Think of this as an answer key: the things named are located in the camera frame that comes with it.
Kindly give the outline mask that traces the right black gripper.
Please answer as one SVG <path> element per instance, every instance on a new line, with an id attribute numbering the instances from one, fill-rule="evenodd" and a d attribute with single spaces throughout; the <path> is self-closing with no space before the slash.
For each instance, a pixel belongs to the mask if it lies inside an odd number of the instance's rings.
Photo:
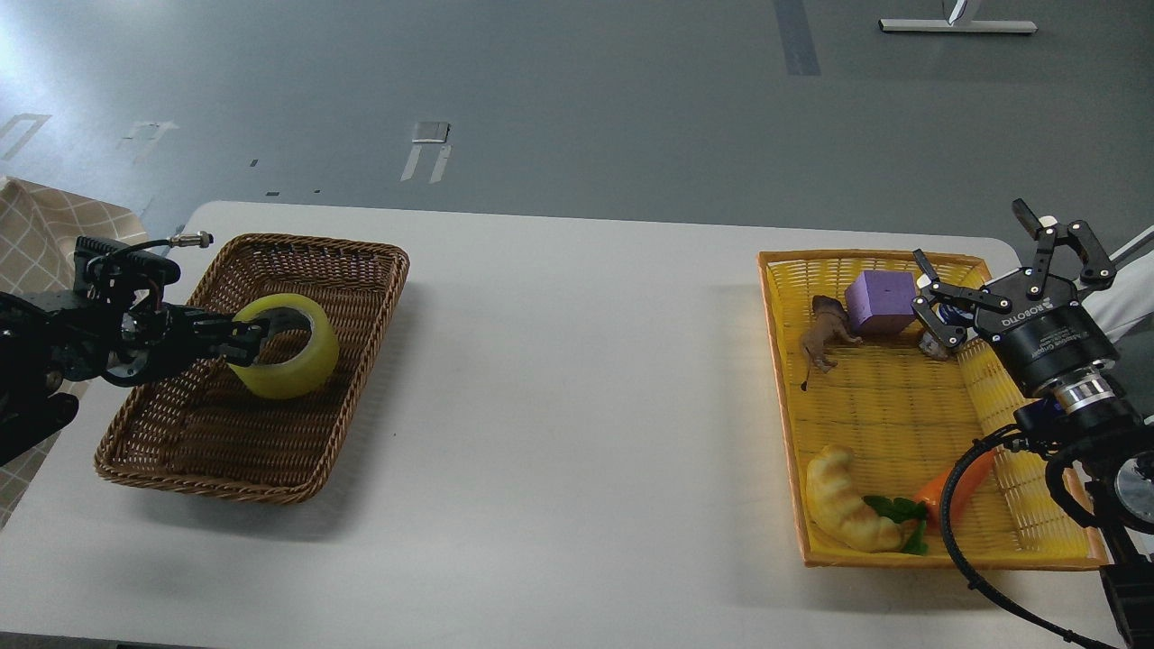
<path id="1" fill-rule="evenodd" d="M 956 346 L 959 329 L 947 328 L 935 316 L 934 306 L 945 303 L 974 314 L 977 336 L 992 346 L 1018 390 L 1037 398 L 1049 386 L 1076 370 L 1110 370 L 1121 353 L 1100 324 L 1082 307 L 1088 294 L 1112 288 L 1117 267 L 1085 221 L 1063 224 L 1031 210 L 1022 197 L 1012 201 L 1012 212 L 1036 243 L 1033 262 L 983 288 L 961 288 L 941 279 L 923 249 L 912 251 L 920 270 L 917 294 L 911 307 L 920 323 L 947 346 Z M 1056 251 L 1073 251 L 1081 262 L 1078 285 L 1051 275 Z"/>

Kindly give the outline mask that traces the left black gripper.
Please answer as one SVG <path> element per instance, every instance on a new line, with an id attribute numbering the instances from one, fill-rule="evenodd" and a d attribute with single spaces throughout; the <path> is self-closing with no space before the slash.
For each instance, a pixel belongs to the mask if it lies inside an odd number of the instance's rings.
<path id="1" fill-rule="evenodd" d="M 194 311 L 189 306 L 132 311 L 121 319 L 100 378 L 132 388 L 180 375 L 194 359 L 253 365 L 271 328 L 268 318 L 235 320 L 232 314 Z"/>

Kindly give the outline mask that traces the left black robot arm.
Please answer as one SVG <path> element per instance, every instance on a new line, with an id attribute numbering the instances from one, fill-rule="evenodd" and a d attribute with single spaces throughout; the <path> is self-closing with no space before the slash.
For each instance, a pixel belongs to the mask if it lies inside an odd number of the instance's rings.
<path id="1" fill-rule="evenodd" d="M 1 461 L 8 463 L 68 425 L 78 396 L 63 385 L 103 379 L 132 388 L 177 376 L 201 359 L 243 367 L 272 336 L 267 318 L 239 319 L 165 301 L 177 262 L 157 247 L 207 248 L 213 234 L 120 243 L 81 234 L 66 290 L 1 299 Z"/>

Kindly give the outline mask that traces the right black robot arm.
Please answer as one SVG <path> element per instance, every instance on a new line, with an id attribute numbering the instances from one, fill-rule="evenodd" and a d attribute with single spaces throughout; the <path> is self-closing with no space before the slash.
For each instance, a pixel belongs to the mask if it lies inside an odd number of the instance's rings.
<path id="1" fill-rule="evenodd" d="M 1110 560 L 1099 574 L 1122 640 L 1129 648 L 1149 648 L 1153 567 L 1131 535 L 1151 534 L 1151 423 L 1110 378 L 1118 352 L 1084 303 L 1112 288 L 1121 264 L 1151 243 L 1151 231 L 1107 253 L 1088 222 L 1037 217 L 1022 200 L 1012 202 L 1012 212 L 1036 243 L 1034 256 L 980 288 L 944 282 L 923 251 L 912 252 L 920 276 L 911 307 L 920 323 L 947 350 L 959 348 L 968 331 L 976 333 L 1031 400 L 1012 424 L 975 441 L 947 473 L 941 538 L 971 589 L 1069 644 L 1096 648 L 1093 637 L 1034 616 L 1002 594 L 957 545 L 952 501 L 971 465 L 997 449 L 1035 453 L 1044 461 L 1052 501 L 1077 525 L 1099 530 L 1106 540 Z"/>

